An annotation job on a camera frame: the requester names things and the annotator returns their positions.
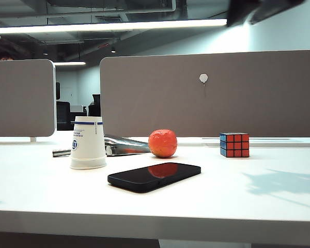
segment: upside-down cup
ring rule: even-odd
[[[94,169],[106,165],[102,117],[76,116],[71,148],[72,169]]]

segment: red cube face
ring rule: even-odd
[[[234,142],[240,142],[241,141],[241,134],[235,134],[234,135]]]
[[[233,142],[234,141],[234,135],[233,134],[227,135],[226,136],[226,141],[227,142]]]
[[[234,143],[233,142],[226,143],[226,149],[227,150],[233,150],[234,149]]]
[[[249,150],[242,150],[242,157],[248,158],[249,157]]]
[[[242,141],[249,141],[249,134],[243,134]]]
[[[249,142],[242,142],[242,149],[249,149]]]
[[[226,151],[226,156],[228,158],[233,158],[234,157],[234,151],[233,150],[228,150]]]
[[[234,149],[241,149],[241,142],[234,142]]]
[[[240,158],[240,157],[242,157],[242,152],[241,152],[241,150],[234,150],[234,157],[235,157],[235,158]]]

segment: black smartphone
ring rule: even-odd
[[[111,174],[108,182],[119,188],[146,193],[200,173],[199,166],[163,163]]]

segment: white wall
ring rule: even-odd
[[[231,28],[216,28],[137,55],[306,49],[310,49],[310,0],[255,25],[246,22]]]
[[[92,94],[100,93],[99,66],[78,71],[77,81],[78,103],[89,106],[93,101]]]
[[[60,83],[60,101],[78,104],[77,72],[58,71],[56,69],[56,81]]]

